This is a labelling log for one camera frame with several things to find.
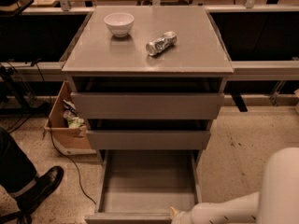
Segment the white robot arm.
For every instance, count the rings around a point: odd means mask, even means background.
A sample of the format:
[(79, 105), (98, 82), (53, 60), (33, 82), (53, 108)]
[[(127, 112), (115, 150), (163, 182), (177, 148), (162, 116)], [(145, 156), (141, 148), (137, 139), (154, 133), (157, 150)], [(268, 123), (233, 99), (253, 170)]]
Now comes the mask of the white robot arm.
[(299, 148), (274, 153), (261, 189), (224, 203), (199, 203), (191, 211), (171, 208), (171, 224), (299, 224)]

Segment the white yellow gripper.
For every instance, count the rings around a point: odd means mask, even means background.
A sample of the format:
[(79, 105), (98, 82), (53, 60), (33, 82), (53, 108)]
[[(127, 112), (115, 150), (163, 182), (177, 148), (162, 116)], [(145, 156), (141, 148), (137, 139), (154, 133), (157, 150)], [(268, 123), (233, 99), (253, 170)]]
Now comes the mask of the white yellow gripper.
[(190, 212), (179, 211), (175, 207), (170, 207), (171, 224), (192, 224)]

